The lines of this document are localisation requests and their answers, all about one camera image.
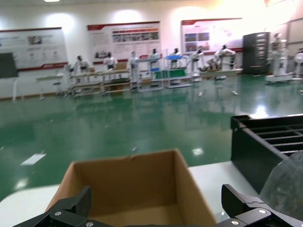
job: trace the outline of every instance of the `poster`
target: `poster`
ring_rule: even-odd
[[[126,61],[133,51],[144,58],[156,48],[161,51],[160,22],[88,25],[90,57],[101,64],[111,52],[118,61]]]
[[[183,20],[181,22],[183,53],[203,48],[206,55],[214,54],[224,44],[241,52],[243,48],[242,18]]]
[[[0,31],[0,53],[9,52],[20,71],[62,68],[67,63],[60,27]]]

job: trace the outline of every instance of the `plastic bag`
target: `plastic bag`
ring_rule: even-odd
[[[270,173],[260,198],[272,209],[303,221],[303,152],[292,154]]]

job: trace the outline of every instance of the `screw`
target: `screw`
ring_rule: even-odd
[[[232,221],[232,224],[237,226],[239,223],[237,221]]]

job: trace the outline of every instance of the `black plastic crate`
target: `black plastic crate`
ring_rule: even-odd
[[[303,152],[303,115],[231,119],[232,162],[260,193],[272,169],[295,152]]]

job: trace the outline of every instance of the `cardboard box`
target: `cardboard box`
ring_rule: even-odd
[[[72,163],[46,210],[86,185],[92,193],[89,218],[115,227],[216,223],[176,149]]]

